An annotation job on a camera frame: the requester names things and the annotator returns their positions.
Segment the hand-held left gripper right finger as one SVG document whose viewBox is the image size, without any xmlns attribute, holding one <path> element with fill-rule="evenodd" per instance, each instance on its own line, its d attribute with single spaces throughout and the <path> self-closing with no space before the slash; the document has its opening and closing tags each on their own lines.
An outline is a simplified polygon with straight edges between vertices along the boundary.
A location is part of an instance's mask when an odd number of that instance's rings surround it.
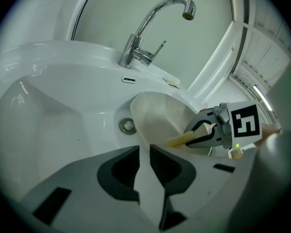
<svg viewBox="0 0 291 233">
<path fill-rule="evenodd" d="M 164 188 L 159 230 L 166 231 L 191 218 L 228 185 L 242 188 L 253 166 L 255 152 L 240 160 L 198 155 L 150 145 L 150 165 Z"/>
</svg>

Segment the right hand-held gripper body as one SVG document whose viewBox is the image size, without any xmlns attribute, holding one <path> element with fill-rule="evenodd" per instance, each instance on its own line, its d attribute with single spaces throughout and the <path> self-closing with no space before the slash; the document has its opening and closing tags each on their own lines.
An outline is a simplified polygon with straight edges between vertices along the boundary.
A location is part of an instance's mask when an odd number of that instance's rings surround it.
<svg viewBox="0 0 291 233">
<path fill-rule="evenodd" d="M 222 146 L 239 150 L 262 138 L 262 125 L 256 101 L 221 103 L 212 108 Z"/>
</svg>

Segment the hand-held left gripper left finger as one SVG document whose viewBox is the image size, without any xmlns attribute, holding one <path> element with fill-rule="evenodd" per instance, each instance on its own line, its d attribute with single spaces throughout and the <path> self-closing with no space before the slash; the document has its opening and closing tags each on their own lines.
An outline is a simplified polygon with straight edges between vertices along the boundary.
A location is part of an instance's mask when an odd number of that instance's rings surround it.
<svg viewBox="0 0 291 233">
<path fill-rule="evenodd" d="M 33 187 L 21 205 L 43 233 L 155 233 L 134 189 L 139 147 L 74 161 Z"/>
</svg>

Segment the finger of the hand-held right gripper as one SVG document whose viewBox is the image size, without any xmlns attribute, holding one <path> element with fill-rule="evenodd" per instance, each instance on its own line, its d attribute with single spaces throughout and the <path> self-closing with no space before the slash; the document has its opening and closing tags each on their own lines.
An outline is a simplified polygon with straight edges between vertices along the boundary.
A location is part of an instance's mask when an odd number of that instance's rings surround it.
<svg viewBox="0 0 291 233">
<path fill-rule="evenodd" d="M 207 113 L 206 111 L 202 113 L 198 113 L 193 116 L 191 121 L 187 125 L 187 131 L 195 131 L 198 129 L 203 123 L 207 124 L 217 124 L 217 119 L 215 118 L 214 112 Z"/>
<path fill-rule="evenodd" d="M 198 137 L 185 144 L 189 148 L 210 148 L 222 145 L 218 127 L 213 127 L 210 134 Z"/>
</svg>

